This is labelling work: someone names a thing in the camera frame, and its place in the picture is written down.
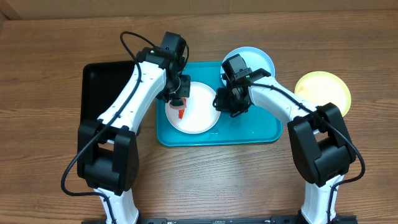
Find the white plate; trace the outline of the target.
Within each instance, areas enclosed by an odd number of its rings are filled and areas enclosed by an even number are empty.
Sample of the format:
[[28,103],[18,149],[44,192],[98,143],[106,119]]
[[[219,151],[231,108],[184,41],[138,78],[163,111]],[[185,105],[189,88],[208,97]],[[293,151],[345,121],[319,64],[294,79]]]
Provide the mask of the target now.
[[211,129],[219,120],[220,112],[213,106],[216,92],[210,86],[191,82],[190,97],[185,101],[187,107],[183,112],[172,109],[170,103],[165,105],[168,121],[177,130],[187,134],[200,134]]

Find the yellow-green plate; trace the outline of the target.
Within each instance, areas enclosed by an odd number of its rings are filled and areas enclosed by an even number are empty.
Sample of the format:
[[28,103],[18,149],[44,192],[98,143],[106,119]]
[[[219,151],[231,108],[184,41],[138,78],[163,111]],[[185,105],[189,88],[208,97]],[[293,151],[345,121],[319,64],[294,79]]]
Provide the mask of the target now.
[[330,72],[314,71],[304,75],[294,93],[319,105],[333,103],[344,117],[351,107],[351,93],[346,83]]

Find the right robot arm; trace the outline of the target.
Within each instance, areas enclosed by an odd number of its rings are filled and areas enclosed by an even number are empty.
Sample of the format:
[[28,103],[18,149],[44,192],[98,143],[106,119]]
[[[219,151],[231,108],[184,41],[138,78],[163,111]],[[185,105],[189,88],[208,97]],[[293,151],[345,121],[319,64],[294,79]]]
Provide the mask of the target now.
[[288,129],[294,164],[306,181],[305,200],[297,223],[355,223],[335,212],[339,186],[356,160],[340,110],[333,103],[319,106],[284,88],[263,68],[253,70],[240,54],[221,64],[223,88],[216,91],[213,106],[232,118],[260,107]]

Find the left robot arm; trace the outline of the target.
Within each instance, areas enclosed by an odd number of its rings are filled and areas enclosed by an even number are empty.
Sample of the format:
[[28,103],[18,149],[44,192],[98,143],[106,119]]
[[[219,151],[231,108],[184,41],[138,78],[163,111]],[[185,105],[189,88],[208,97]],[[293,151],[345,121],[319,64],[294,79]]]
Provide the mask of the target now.
[[109,108],[95,120],[86,119],[78,128],[78,152],[64,173],[77,166],[77,174],[98,196],[106,217],[103,223],[137,223],[132,186],[139,170],[136,136],[154,99],[176,110],[186,107],[190,76],[184,75],[189,46],[179,34],[166,32],[159,46],[132,56],[131,76]]

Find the teal serving tray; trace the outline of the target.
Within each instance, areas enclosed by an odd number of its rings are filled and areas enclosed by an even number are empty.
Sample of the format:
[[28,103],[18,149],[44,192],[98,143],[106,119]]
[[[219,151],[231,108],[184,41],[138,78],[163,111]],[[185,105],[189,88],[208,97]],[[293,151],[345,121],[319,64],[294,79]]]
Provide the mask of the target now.
[[235,118],[221,113],[218,122],[200,134],[186,134],[174,128],[167,119],[162,100],[157,101],[156,110],[157,139],[168,147],[268,143],[278,140],[283,130],[278,119],[257,106],[251,106],[247,113]]

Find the black rectangular tray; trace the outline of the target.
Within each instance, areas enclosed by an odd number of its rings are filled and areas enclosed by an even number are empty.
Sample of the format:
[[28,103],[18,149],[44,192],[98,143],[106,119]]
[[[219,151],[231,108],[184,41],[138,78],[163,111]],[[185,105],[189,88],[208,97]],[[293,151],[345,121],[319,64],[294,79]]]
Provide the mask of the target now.
[[97,121],[131,77],[132,61],[91,63],[83,69],[80,123]]

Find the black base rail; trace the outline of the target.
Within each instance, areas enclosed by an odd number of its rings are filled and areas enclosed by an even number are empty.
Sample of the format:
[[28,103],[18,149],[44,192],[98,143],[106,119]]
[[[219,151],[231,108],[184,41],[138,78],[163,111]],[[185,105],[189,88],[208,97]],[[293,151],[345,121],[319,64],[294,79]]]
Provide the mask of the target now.
[[[167,220],[166,218],[139,219],[138,224],[299,224],[305,223],[301,215],[274,215],[270,218],[237,218],[237,219],[181,219]],[[81,224],[105,224],[106,220],[82,221]],[[337,215],[331,223],[358,224],[356,216]]]

